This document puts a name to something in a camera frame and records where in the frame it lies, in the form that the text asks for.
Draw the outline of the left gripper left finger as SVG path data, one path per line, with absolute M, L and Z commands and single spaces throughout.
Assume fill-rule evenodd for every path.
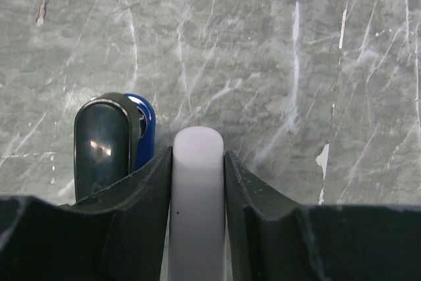
M 2 280 L 158 280 L 172 148 L 74 205 L 1 197 Z

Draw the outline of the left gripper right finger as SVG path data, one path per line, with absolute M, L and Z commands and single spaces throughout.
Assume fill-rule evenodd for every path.
M 416 205 L 302 205 L 228 151 L 234 280 L 419 280 Z

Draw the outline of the white stapler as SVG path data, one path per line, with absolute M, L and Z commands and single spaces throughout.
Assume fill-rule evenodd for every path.
M 222 136 L 185 128 L 172 150 L 169 280 L 226 279 L 225 221 Z

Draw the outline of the blue stapler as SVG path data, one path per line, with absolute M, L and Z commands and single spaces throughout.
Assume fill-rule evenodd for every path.
M 147 164 L 155 152 L 156 115 L 146 98 L 110 92 L 83 105 L 74 119 L 76 201 Z

